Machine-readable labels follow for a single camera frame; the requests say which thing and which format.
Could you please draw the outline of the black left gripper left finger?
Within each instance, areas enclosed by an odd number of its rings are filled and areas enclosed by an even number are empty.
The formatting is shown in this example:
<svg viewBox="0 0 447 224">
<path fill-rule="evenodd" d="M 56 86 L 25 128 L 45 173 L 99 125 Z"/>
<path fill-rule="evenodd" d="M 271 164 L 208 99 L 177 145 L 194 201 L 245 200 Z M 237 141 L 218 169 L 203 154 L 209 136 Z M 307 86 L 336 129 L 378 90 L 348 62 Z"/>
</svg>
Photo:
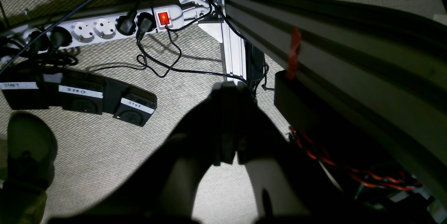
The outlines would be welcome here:
<svg viewBox="0 0 447 224">
<path fill-rule="evenodd" d="M 191 223 L 197 188 L 221 157 L 224 95 L 234 82 L 214 84 L 166 141 L 102 202 L 80 215 L 82 224 Z"/>
</svg>

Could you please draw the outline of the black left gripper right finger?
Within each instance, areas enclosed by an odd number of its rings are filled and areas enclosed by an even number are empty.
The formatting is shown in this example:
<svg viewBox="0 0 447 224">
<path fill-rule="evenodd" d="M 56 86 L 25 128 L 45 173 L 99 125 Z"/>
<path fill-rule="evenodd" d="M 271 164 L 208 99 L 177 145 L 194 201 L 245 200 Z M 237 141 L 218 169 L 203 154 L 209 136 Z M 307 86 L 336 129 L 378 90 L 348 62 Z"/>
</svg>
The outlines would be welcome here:
<svg viewBox="0 0 447 224">
<path fill-rule="evenodd" d="M 253 187 L 259 223 L 352 223 L 353 201 L 335 188 L 317 162 L 292 148 L 255 104 L 246 85 L 239 82 L 236 93 L 241 109 L 238 159 Z"/>
</svg>

